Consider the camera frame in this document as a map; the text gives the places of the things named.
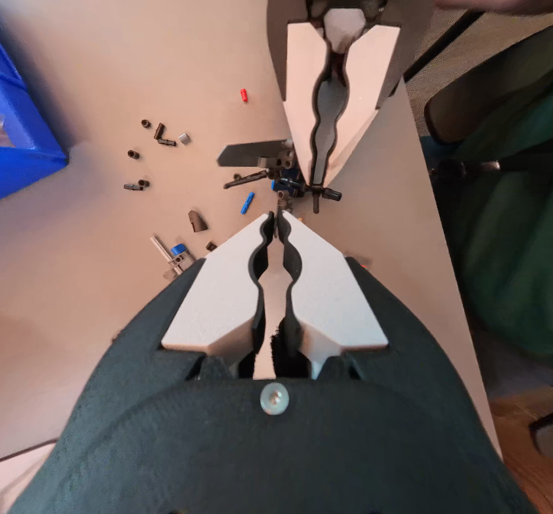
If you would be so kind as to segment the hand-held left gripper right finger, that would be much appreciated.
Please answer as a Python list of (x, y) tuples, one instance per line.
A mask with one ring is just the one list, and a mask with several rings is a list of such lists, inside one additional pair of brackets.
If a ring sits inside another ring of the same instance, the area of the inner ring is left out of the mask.
[(292, 282), (272, 338), (277, 378), (317, 378), (329, 358), (385, 349), (389, 341), (347, 258), (292, 214), (280, 211), (283, 267)]

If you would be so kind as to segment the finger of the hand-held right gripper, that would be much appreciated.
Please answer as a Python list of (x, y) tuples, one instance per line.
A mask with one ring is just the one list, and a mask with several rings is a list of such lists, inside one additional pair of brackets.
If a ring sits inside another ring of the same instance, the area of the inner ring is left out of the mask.
[(399, 27), (376, 25), (354, 41), (344, 59), (347, 100), (335, 124), (324, 186), (330, 186), (378, 113), (377, 103), (393, 56)]
[(315, 136), (320, 124), (317, 101), (327, 61), (328, 44), (310, 22), (288, 25), (286, 117), (296, 159), (309, 186), (314, 184)]

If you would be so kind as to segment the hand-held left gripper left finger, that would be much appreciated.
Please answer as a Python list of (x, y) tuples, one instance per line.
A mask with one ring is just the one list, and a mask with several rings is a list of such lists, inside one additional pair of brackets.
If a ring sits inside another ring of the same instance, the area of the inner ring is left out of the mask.
[(219, 358), (253, 378), (265, 337), (264, 292), (274, 213), (264, 213), (207, 254), (161, 340), (165, 350)]

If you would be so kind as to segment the grey lego wing assembly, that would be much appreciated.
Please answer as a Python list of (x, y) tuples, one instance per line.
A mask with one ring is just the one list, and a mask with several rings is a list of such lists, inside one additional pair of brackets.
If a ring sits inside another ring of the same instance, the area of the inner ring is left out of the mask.
[(223, 185), (225, 190), (263, 179), (270, 180), (271, 189), (277, 195), (275, 219), (280, 211), (290, 211), (291, 199), (302, 198), (306, 193), (307, 184), (291, 139), (229, 144), (219, 154), (217, 164), (227, 168), (258, 169), (246, 176), (235, 174), (230, 182)]

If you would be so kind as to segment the black lego T connector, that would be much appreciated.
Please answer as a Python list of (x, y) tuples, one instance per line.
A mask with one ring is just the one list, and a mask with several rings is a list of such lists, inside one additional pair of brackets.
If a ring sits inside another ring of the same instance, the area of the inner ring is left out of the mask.
[(332, 190), (331, 188), (324, 187), (321, 184), (307, 185), (303, 184), (301, 192), (304, 194), (311, 194), (313, 200), (313, 213), (318, 214), (320, 212), (320, 202), (322, 199), (340, 201), (342, 199), (342, 193)]

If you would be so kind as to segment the grey lego axle blue assembly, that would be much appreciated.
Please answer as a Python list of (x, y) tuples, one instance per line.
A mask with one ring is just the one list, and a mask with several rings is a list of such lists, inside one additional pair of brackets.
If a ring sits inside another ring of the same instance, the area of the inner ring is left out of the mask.
[(163, 277), (168, 281), (175, 280), (178, 276), (182, 275), (186, 269), (188, 269), (192, 264), (196, 262), (195, 256), (183, 243), (178, 243), (177, 245), (169, 249), (165, 247), (165, 245), (156, 235), (150, 237), (150, 242), (162, 255), (163, 259), (168, 265), (168, 269), (163, 275)]

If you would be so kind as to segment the black lego pin pair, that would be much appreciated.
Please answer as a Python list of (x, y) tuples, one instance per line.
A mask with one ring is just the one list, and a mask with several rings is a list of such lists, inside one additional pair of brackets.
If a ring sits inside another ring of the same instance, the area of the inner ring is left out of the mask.
[(153, 134), (153, 138), (158, 144), (169, 146), (169, 147), (176, 147), (176, 142), (174, 140), (166, 139), (164, 137), (166, 126), (163, 123), (159, 123), (156, 126), (156, 128), (154, 128), (154, 125), (148, 119), (142, 119), (141, 126), (146, 130), (150, 130), (150, 129), (155, 130)]

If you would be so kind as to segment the blue plastic bin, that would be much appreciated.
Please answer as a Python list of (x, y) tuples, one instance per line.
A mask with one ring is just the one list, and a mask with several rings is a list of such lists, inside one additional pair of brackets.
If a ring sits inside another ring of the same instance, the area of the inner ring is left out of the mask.
[(68, 164), (28, 87), (1, 47), (1, 199)]

